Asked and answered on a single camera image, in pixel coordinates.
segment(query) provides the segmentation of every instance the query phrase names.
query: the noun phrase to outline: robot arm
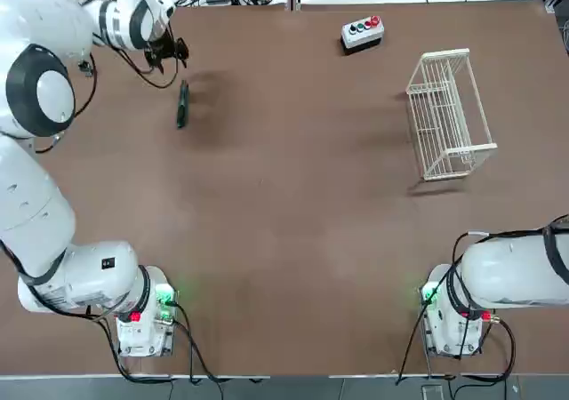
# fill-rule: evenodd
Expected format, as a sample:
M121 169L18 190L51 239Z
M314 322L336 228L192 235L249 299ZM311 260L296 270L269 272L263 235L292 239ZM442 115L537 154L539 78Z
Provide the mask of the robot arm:
M436 266L421 289L429 300L423 322L428 351L476 354L483 317L494 308L569 305L569 234L554 226L473 244L456 271Z
M559 234L555 240L561 259L569 265L569 234ZM464 253L459 271L481 309L569 304L569 284L551 264L543 236L473 244ZM454 284L462 296L460 283L455 280Z
M175 5L172 0L92 0L84 9L104 44L141 50L163 36Z
M33 139L65 131L75 94L63 61L81 62L93 33L113 47L142 49L165 36L170 0L0 0L0 250L20 272L24 308L101 306L116 315L125 356L160 356L172 343L172 287L138 265L126 242L71 243L75 215L35 159Z

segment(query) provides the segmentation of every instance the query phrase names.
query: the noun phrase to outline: white wire basket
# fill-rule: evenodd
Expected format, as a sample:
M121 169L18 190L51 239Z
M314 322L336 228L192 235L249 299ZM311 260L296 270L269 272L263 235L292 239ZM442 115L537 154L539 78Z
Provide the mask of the white wire basket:
M463 178L497 148L469 52L423 53L407 85L424 180Z

